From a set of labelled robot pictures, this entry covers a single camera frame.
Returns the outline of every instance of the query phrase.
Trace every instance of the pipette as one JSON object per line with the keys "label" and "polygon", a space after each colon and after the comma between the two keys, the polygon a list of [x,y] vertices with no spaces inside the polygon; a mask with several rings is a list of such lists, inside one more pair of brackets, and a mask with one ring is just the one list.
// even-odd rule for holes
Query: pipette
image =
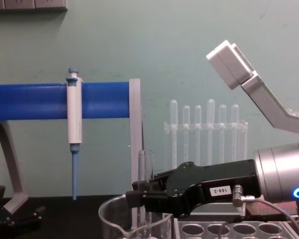
{"label": "pipette", "polygon": [[72,153],[72,197],[77,196],[77,163],[82,143],[82,79],[77,76],[78,69],[70,68],[67,77],[68,142]]}

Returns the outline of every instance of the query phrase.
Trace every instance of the robotic arm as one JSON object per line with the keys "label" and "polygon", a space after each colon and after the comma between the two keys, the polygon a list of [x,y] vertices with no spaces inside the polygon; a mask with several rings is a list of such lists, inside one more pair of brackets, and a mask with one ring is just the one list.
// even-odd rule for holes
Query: robotic arm
{"label": "robotic arm", "polygon": [[[299,112],[284,109],[235,44],[224,41],[207,59],[231,89],[243,88],[273,127],[299,133]],[[134,183],[133,190],[126,193],[131,208],[144,205],[177,218],[207,203],[239,206],[248,202],[247,195],[263,195],[271,203],[299,202],[299,143],[256,151],[255,160],[205,167],[183,163],[139,187]]]}
{"label": "robotic arm", "polygon": [[260,197],[254,160],[210,166],[186,162],[155,175],[151,182],[133,183],[134,191],[127,192],[126,199],[130,208],[145,206],[147,211],[179,218],[202,204],[232,201],[235,185],[244,189],[244,195]]}

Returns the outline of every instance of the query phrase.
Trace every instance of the hole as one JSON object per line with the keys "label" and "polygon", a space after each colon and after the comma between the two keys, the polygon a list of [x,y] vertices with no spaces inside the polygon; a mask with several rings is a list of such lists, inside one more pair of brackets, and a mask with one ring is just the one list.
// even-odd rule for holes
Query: hole
{"label": "hole", "polygon": [[283,231],[277,225],[270,224],[270,223],[261,224],[259,226],[259,229],[262,230],[263,232],[269,233],[269,234],[279,234]]}
{"label": "hole", "polygon": [[199,235],[204,232],[204,229],[197,224],[187,224],[181,230],[189,235]]}
{"label": "hole", "polygon": [[[208,230],[210,233],[217,235],[220,230],[220,227],[221,227],[221,225],[211,225],[208,227]],[[221,231],[221,235],[224,235],[227,233],[229,233],[229,229],[228,229],[228,227],[224,227],[223,230]]]}
{"label": "hole", "polygon": [[237,224],[233,228],[236,232],[238,232],[240,234],[249,235],[249,234],[253,234],[256,232],[256,229],[249,224]]}

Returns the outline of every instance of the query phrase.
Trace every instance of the pipette stand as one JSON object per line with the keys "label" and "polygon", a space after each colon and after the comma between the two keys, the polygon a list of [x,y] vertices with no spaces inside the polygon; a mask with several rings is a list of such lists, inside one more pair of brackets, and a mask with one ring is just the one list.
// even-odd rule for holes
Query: pipette stand
{"label": "pipette stand", "polygon": [[[138,152],[143,148],[141,108],[140,79],[82,84],[83,119],[130,118],[131,183],[138,179]],[[8,121],[58,119],[67,119],[66,84],[0,85],[0,143],[13,187],[13,197],[4,208],[11,214],[28,196]],[[4,193],[2,189],[4,187],[0,187],[0,198]]]}

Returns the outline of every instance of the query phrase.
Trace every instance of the white stand frame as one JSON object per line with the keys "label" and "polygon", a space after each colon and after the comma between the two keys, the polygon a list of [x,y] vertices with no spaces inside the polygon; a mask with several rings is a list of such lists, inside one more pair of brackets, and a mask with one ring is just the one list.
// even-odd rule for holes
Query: white stand frame
{"label": "white stand frame", "polygon": [[16,156],[11,130],[7,121],[0,122],[0,144],[13,188],[13,197],[4,205],[4,208],[13,214],[28,199],[24,191],[19,162]]}
{"label": "white stand frame", "polygon": [[[130,79],[131,185],[139,178],[139,151],[143,147],[141,81]],[[137,208],[132,209],[132,228],[137,228]]]}

